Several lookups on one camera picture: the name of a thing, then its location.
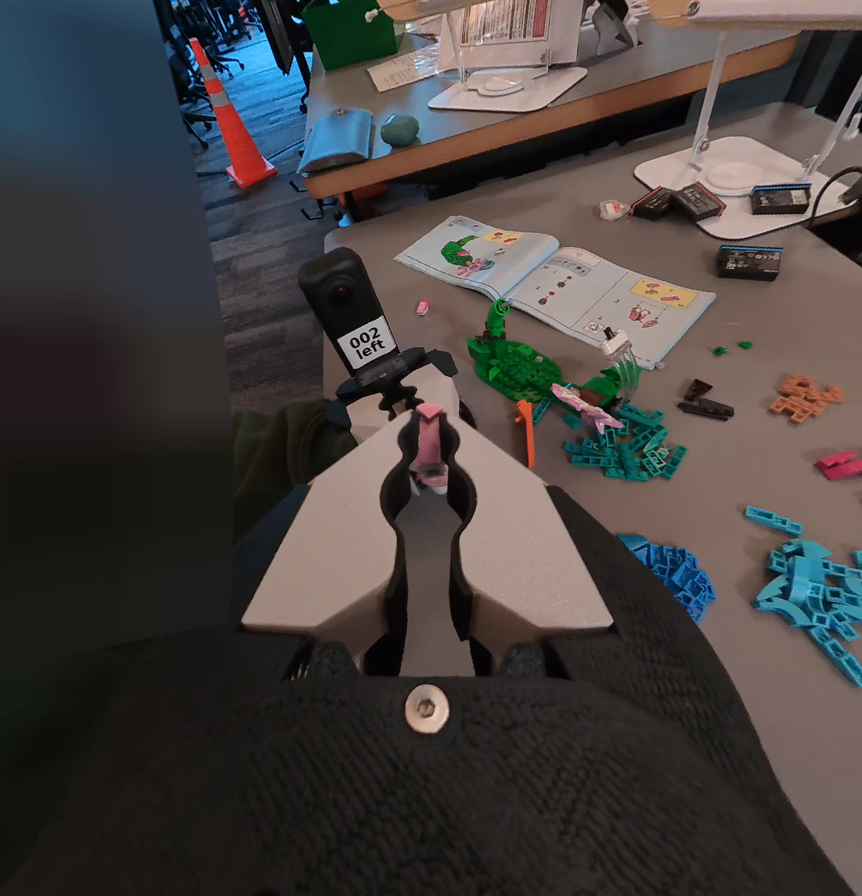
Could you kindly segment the person's left forearm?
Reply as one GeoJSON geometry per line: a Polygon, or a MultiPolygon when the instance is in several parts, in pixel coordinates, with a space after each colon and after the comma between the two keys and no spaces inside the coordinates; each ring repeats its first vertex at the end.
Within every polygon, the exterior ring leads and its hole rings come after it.
{"type": "Polygon", "coordinates": [[[329,406],[326,399],[308,399],[273,413],[233,413],[233,541],[295,487],[309,484],[357,447],[350,431],[329,418],[329,406]]]}

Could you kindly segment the black office chair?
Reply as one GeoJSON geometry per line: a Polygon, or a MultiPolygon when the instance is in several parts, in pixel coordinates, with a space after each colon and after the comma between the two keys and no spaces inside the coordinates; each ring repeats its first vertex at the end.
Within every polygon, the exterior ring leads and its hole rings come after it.
{"type": "Polygon", "coordinates": [[[182,88],[182,105],[209,104],[211,111],[200,114],[198,120],[206,130],[214,129],[221,134],[229,156],[240,154],[248,132],[217,75],[208,51],[194,37],[184,38],[179,51],[179,60],[190,76],[182,88]]]}

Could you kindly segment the pink lego flower piece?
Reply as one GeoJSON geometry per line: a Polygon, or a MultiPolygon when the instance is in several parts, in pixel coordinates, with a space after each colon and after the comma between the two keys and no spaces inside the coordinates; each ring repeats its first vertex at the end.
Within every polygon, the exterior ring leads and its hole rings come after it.
{"type": "Polygon", "coordinates": [[[428,489],[437,496],[446,496],[449,467],[442,458],[440,422],[444,413],[440,405],[424,402],[415,412],[419,418],[418,446],[410,476],[414,494],[428,489]]]}

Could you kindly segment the clear white lego piece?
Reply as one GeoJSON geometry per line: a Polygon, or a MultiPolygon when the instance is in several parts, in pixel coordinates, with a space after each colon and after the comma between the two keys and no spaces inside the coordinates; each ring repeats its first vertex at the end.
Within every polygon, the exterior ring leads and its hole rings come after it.
{"type": "Polygon", "coordinates": [[[622,388],[626,392],[634,391],[638,387],[639,366],[630,338],[623,330],[613,330],[611,327],[605,327],[603,333],[600,350],[616,368],[622,388]]]}

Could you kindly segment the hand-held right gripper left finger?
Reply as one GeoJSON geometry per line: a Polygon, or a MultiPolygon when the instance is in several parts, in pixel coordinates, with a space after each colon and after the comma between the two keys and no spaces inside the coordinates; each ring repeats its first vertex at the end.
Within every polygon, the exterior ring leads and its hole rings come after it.
{"type": "Polygon", "coordinates": [[[342,643],[397,676],[407,624],[404,539],[421,417],[401,414],[313,479],[243,613],[244,629],[342,643]]]}

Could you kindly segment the open lego instruction booklet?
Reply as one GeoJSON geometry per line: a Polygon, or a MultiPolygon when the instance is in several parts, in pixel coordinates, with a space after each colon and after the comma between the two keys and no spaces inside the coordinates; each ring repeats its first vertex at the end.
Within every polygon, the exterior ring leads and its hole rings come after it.
{"type": "Polygon", "coordinates": [[[479,292],[571,338],[599,347],[622,332],[636,364],[654,369],[714,301],[627,270],[546,234],[497,229],[450,216],[394,258],[437,280],[479,292]]]}

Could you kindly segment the pile of light blue lego pieces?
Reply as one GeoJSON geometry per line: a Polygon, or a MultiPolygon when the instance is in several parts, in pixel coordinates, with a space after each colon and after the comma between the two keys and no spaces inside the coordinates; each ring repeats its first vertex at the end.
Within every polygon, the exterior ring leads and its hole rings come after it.
{"type": "Polygon", "coordinates": [[[751,505],[743,514],[787,536],[766,558],[772,578],[753,597],[752,607],[804,632],[849,682],[862,688],[862,663],[849,648],[862,626],[862,551],[853,553],[851,565],[836,563],[828,548],[804,537],[800,523],[751,505]]]}

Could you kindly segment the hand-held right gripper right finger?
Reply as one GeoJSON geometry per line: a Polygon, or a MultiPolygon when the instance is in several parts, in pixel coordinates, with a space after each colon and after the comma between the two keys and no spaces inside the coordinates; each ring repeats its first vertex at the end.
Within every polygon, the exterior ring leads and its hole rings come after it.
{"type": "Polygon", "coordinates": [[[510,647],[602,633],[614,619],[549,487],[467,423],[443,414],[449,506],[449,610],[474,673],[492,675],[510,647]]]}

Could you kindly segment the green box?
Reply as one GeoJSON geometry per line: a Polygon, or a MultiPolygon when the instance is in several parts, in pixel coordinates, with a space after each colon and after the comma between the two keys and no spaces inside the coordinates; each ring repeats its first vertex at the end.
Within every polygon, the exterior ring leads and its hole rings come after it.
{"type": "Polygon", "coordinates": [[[376,1],[309,2],[303,20],[327,72],[393,56],[402,39],[376,1]]]}

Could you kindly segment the pile of tan lego pieces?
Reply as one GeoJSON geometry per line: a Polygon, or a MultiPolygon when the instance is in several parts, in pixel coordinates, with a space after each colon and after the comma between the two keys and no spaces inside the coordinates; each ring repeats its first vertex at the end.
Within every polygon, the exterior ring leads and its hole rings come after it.
{"type": "Polygon", "coordinates": [[[809,419],[817,419],[832,405],[845,401],[845,394],[839,386],[821,388],[808,375],[787,375],[776,389],[777,397],[769,406],[776,415],[787,415],[791,423],[802,424],[809,419]]]}

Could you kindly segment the green lego plant build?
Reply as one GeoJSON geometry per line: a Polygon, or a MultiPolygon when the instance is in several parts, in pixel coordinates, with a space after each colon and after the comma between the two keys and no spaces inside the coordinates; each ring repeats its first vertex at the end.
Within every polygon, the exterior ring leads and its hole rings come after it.
{"type": "Polygon", "coordinates": [[[559,365],[548,356],[526,343],[509,340],[505,319],[511,306],[510,299],[494,300],[483,332],[467,340],[470,360],[481,380],[508,399],[527,399],[538,405],[556,399],[554,386],[605,411],[616,411],[630,403],[635,390],[626,392],[622,388],[618,372],[610,363],[597,377],[575,385],[563,379],[559,365]]]}

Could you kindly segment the printed paper sheet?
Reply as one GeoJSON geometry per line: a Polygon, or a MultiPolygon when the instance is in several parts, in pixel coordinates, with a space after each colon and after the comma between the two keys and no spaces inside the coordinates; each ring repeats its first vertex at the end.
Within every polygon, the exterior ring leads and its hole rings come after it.
{"type": "Polygon", "coordinates": [[[439,48],[425,47],[370,65],[366,73],[379,93],[417,84],[438,73],[439,48]]]}

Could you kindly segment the orange traffic cone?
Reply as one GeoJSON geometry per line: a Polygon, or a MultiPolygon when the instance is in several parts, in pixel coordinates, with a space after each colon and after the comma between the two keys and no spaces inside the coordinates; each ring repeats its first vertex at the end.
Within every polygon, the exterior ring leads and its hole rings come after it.
{"type": "Polygon", "coordinates": [[[242,189],[250,188],[275,175],[276,168],[260,153],[210,64],[201,43],[198,39],[190,38],[189,45],[197,61],[230,160],[225,172],[235,185],[242,189]]]}

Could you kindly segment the wood edged table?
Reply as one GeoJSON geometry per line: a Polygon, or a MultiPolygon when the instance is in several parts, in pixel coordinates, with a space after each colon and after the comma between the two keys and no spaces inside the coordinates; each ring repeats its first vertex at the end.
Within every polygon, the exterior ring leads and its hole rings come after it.
{"type": "Polygon", "coordinates": [[[326,73],[317,61],[308,130],[326,112],[350,107],[370,110],[376,126],[397,112],[413,115],[420,130],[415,142],[396,151],[374,136],[368,161],[310,175],[305,187],[313,198],[328,198],[374,184],[419,182],[439,168],[460,167],[485,153],[634,113],[707,86],[716,55],[715,31],[659,28],[652,22],[642,32],[641,47],[595,63],[584,80],[552,105],[516,116],[430,109],[431,98],[444,85],[442,77],[379,94],[371,89],[364,70],[326,73]]]}

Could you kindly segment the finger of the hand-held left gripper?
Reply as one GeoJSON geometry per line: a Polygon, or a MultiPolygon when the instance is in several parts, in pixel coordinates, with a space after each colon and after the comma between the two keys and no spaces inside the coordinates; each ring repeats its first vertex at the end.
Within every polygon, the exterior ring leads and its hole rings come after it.
{"type": "Polygon", "coordinates": [[[416,405],[438,406],[451,425],[453,421],[461,420],[471,428],[477,428],[474,416],[460,399],[450,376],[441,371],[413,371],[406,377],[406,387],[414,390],[412,398],[416,405]]]}
{"type": "Polygon", "coordinates": [[[387,392],[372,392],[348,404],[350,432],[357,443],[385,429],[400,432],[412,419],[412,387],[395,385],[387,392]]]}

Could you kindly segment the white stand with sign holder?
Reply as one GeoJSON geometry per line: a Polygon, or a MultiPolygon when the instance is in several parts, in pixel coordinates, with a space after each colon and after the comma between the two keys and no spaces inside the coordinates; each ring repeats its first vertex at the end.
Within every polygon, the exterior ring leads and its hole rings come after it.
{"type": "Polygon", "coordinates": [[[497,1],[447,12],[438,67],[453,85],[434,111],[520,114],[549,106],[588,74],[578,63],[584,4],[497,1]]]}

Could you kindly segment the pile of teal lego pieces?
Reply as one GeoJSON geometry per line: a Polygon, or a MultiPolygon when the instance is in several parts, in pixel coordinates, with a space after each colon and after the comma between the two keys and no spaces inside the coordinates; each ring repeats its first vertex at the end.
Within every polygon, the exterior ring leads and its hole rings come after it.
{"type": "Polygon", "coordinates": [[[562,451],[576,469],[596,469],[606,478],[623,482],[670,481],[682,467],[689,448],[671,443],[665,412],[627,405],[616,414],[619,427],[605,427],[604,433],[581,435],[564,442],[562,451]]]}

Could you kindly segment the blue grey pouch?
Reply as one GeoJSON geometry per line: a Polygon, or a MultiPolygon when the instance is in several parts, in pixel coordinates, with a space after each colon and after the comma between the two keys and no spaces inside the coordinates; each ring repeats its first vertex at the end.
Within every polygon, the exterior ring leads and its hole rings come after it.
{"type": "Polygon", "coordinates": [[[297,173],[313,175],[368,161],[372,125],[370,110],[341,107],[330,111],[307,135],[297,173]]]}

